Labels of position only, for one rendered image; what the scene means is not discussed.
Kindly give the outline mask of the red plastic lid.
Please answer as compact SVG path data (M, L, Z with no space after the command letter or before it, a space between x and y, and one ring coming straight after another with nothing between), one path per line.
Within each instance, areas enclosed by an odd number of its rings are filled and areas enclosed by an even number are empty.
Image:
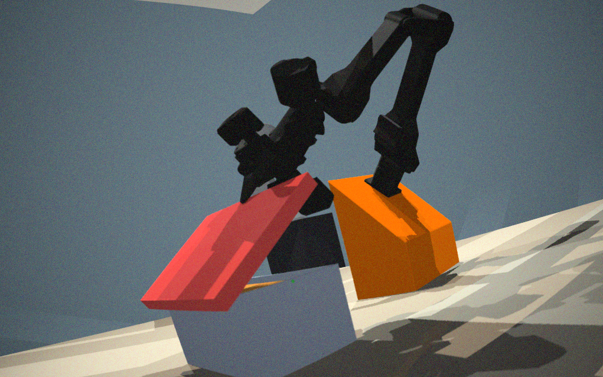
M228 311L316 186L306 172L207 216L140 301Z

